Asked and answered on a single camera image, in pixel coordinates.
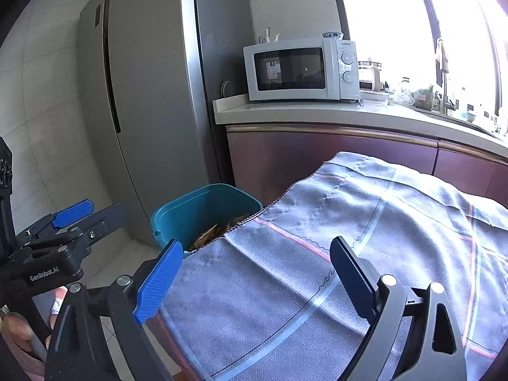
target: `gray cloth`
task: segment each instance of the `gray cloth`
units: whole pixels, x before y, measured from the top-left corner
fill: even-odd
[[[339,235],[403,284],[444,285],[468,379],[479,379],[508,335],[508,211],[345,152],[184,260],[161,313],[202,379],[337,380],[368,328],[329,261]],[[392,377],[407,320],[380,379]]]

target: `teal plastic container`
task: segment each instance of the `teal plastic container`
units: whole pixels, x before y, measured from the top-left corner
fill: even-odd
[[[150,219],[153,236],[164,248],[171,239],[184,251],[215,224],[260,211],[263,205],[248,193],[224,183],[196,189],[158,208]]]

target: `blue gripper pad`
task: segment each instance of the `blue gripper pad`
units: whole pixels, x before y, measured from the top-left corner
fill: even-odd
[[[161,255],[138,290],[138,303],[134,310],[134,317],[138,323],[144,324],[147,319],[155,317],[180,269],[183,258],[184,249],[178,241],[173,241],[169,249]]]
[[[53,227],[63,229],[91,214],[93,214],[93,203],[91,201],[83,201],[64,209],[62,212],[58,212],[52,221],[52,225]]]

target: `window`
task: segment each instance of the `window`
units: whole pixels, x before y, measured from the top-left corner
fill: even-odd
[[[435,52],[423,0],[344,0],[358,60],[382,63],[389,85],[410,78],[414,90],[436,84]]]
[[[501,74],[502,102],[499,105],[504,107],[503,114],[508,114],[508,16],[496,0],[479,0],[490,31],[492,32],[496,45],[497,58]]]
[[[448,56],[450,98],[495,111],[496,76],[489,29],[478,0],[432,0]]]

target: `refrigerator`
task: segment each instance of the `refrigerator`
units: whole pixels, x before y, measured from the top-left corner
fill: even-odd
[[[160,206],[209,183],[233,184],[212,101],[247,93],[249,0],[90,0],[78,26],[86,127],[131,235],[154,243]]]

